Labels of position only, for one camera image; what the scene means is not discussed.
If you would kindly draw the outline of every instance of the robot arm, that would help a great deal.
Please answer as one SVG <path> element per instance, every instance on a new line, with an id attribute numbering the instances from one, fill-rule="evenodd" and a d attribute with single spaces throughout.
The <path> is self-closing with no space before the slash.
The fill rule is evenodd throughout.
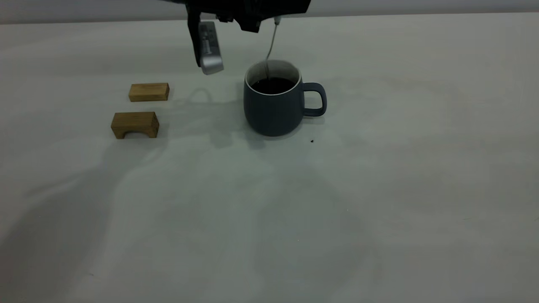
<path id="1" fill-rule="evenodd" d="M 236 20 L 244 31 L 258 32 L 262 20 L 304 13 L 310 0 L 164 0 L 185 4 L 188 13 L 187 24 L 197 65 L 205 74 L 223 70 L 217 32 L 213 22 L 201 22 L 202 12 L 215 14 L 221 22 Z"/>

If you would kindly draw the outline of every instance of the wooden block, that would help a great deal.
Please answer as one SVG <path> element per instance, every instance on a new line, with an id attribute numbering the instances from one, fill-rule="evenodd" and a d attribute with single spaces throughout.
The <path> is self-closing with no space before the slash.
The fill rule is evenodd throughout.
<path id="1" fill-rule="evenodd" d="M 116 139 L 123 139 L 126 133 L 145 133 L 150 138 L 157 137 L 159 121 L 155 112 L 115 113 L 110 125 Z"/>
<path id="2" fill-rule="evenodd" d="M 169 90 L 168 83 L 132 84 L 129 99 L 131 102 L 166 101 Z"/>

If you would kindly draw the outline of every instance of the mug handle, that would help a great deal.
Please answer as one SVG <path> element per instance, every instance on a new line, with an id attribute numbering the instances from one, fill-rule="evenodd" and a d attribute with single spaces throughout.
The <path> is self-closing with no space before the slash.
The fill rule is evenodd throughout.
<path id="1" fill-rule="evenodd" d="M 314 82 L 310 83 L 303 83 L 303 91 L 304 92 L 317 92 L 320 94 L 320 97 L 322 97 L 322 107 L 320 108 L 305 108 L 303 110 L 304 116 L 309 117 L 318 117 L 323 115 L 326 112 L 326 108 L 328 107 L 328 100 L 326 98 L 326 91 L 322 87 L 322 85 Z"/>

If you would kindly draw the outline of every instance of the white wall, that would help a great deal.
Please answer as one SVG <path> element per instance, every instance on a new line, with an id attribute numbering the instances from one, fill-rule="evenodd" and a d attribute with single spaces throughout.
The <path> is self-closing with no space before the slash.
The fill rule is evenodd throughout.
<path id="1" fill-rule="evenodd" d="M 539 0 L 312 0 L 310 16 L 539 11 Z M 176 19 L 183 5 L 157 0 L 0 0 L 0 23 Z"/>

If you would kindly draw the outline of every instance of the stirring stick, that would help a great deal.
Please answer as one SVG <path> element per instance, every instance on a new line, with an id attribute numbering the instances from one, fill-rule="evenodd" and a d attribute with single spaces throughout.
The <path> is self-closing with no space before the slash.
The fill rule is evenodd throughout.
<path id="1" fill-rule="evenodd" d="M 277 25 L 279 25 L 279 23 L 281 23 L 281 16 L 277 16 L 274 18 L 275 20 L 275 28 L 273 29 L 273 37 L 271 38 L 271 45 L 269 47 L 269 52 L 268 52 L 268 55 L 266 56 L 266 79 L 270 79 L 270 68 L 268 66 L 268 58 L 270 57 L 270 54 L 271 54 L 271 50 L 273 48 L 273 42 L 275 41 L 275 33 L 277 32 Z"/>

